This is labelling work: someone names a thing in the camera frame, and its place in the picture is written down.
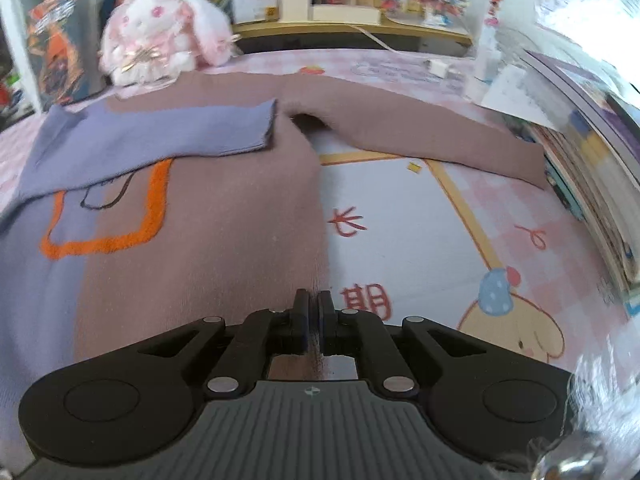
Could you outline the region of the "purple and pink sweater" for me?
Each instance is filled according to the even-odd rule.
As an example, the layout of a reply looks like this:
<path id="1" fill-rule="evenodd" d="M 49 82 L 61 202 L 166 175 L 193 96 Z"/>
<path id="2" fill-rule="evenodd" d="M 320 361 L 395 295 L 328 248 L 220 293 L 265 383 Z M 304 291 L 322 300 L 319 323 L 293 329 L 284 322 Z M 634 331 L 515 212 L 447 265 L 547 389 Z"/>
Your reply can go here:
<path id="1" fill-rule="evenodd" d="M 186 73 L 54 106 L 1 215 L 1 463 L 40 377 L 174 327 L 286 306 L 328 275 L 326 127 L 360 150 L 544 185 L 544 152 L 446 107 L 328 76 Z"/>

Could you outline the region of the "pink checkered desk mat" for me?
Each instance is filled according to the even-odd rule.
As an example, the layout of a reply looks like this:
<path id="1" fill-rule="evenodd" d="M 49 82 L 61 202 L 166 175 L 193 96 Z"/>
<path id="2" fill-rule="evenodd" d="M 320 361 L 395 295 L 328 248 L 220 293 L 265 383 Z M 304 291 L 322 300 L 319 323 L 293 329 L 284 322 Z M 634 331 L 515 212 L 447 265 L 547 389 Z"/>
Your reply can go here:
<path id="1" fill-rule="evenodd" d="M 469 103 L 443 107 L 511 133 Z M 1 214 L 47 114 L 9 131 L 26 146 Z M 622 386 L 638 377 L 639 323 L 606 293 L 593 239 L 546 176 L 536 186 L 454 162 L 360 150 L 321 126 L 307 136 L 321 165 L 328 242 L 326 284 L 307 290 L 328 290 L 337 307 L 395 324 L 422 315 L 566 370 L 584 354 L 613 353 Z"/>

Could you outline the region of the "white charger plug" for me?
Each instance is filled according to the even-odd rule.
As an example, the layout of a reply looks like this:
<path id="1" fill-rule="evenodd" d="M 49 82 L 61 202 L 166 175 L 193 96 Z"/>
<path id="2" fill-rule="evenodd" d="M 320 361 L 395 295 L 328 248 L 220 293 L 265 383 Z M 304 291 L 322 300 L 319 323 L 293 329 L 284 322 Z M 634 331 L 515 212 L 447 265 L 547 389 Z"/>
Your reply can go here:
<path id="1" fill-rule="evenodd" d="M 440 58 L 431 58 L 426 62 L 428 72 L 437 78 L 446 79 L 451 73 L 451 64 Z"/>

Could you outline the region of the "white paper note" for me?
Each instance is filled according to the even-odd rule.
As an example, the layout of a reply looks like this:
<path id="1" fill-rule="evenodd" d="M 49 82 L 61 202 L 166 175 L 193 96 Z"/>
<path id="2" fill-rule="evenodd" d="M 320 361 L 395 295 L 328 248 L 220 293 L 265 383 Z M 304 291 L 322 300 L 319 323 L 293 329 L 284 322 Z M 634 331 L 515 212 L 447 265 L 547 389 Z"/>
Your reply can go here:
<path id="1" fill-rule="evenodd" d="M 480 106 L 553 129 L 552 121 L 525 90 L 526 76 L 524 68 L 507 65 L 489 85 Z"/>

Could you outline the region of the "stack of books right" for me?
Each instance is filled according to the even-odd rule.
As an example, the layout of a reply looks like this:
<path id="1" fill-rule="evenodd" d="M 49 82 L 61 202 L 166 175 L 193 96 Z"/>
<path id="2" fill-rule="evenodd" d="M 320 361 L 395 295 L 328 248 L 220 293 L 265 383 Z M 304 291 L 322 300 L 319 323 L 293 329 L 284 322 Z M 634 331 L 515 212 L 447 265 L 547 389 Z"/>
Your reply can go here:
<path id="1" fill-rule="evenodd" d="M 639 314 L 639 138 L 596 74 L 535 51 L 520 88 L 550 125 L 529 127 L 582 211 L 629 316 Z"/>

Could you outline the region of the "flat beige box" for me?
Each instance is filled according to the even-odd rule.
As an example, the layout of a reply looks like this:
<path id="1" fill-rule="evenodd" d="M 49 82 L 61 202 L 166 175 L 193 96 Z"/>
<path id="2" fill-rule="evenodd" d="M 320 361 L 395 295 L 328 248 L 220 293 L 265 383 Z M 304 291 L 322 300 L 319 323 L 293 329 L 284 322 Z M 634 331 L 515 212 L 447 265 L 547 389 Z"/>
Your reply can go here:
<path id="1" fill-rule="evenodd" d="M 311 7 L 310 19 L 322 23 L 378 25 L 381 23 L 381 12 L 373 6 L 314 4 Z"/>

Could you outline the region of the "pink white bunny plush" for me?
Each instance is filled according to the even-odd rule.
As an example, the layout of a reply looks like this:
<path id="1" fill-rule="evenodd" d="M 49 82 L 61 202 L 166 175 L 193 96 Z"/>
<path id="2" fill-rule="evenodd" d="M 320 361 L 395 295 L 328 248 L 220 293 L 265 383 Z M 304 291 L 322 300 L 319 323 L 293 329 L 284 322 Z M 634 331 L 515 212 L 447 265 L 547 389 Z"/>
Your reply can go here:
<path id="1" fill-rule="evenodd" d="M 122 0 L 102 32 L 99 68 L 117 87 L 226 64 L 238 36 L 208 0 Z"/>

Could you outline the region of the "small white box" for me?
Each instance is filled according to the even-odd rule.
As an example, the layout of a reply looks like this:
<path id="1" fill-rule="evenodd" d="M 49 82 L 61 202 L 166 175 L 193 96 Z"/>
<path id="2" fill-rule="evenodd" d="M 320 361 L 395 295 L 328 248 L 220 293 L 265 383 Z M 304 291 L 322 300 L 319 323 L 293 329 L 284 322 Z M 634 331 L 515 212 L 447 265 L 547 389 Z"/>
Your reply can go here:
<path id="1" fill-rule="evenodd" d="M 278 0 L 231 0 L 235 24 L 277 21 Z"/>

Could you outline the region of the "beige wooden pen holder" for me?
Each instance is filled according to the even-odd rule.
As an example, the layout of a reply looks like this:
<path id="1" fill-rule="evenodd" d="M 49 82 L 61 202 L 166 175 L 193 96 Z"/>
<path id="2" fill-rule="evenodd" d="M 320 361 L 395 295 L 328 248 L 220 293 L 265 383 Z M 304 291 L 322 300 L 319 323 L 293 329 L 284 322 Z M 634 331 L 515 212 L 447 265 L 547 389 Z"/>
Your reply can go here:
<path id="1" fill-rule="evenodd" d="M 279 0 L 279 18 L 283 23 L 308 22 L 311 0 Z"/>

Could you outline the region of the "Harry Potter book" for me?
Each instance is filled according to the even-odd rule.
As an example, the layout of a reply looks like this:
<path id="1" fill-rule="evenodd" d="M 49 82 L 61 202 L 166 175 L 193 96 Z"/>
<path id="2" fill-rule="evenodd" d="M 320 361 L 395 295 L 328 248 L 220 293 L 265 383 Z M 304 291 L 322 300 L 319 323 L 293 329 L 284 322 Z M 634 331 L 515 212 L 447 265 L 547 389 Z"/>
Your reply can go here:
<path id="1" fill-rule="evenodd" d="M 100 38 L 98 0 L 43 0 L 28 12 L 26 46 L 44 110 L 103 91 Z"/>

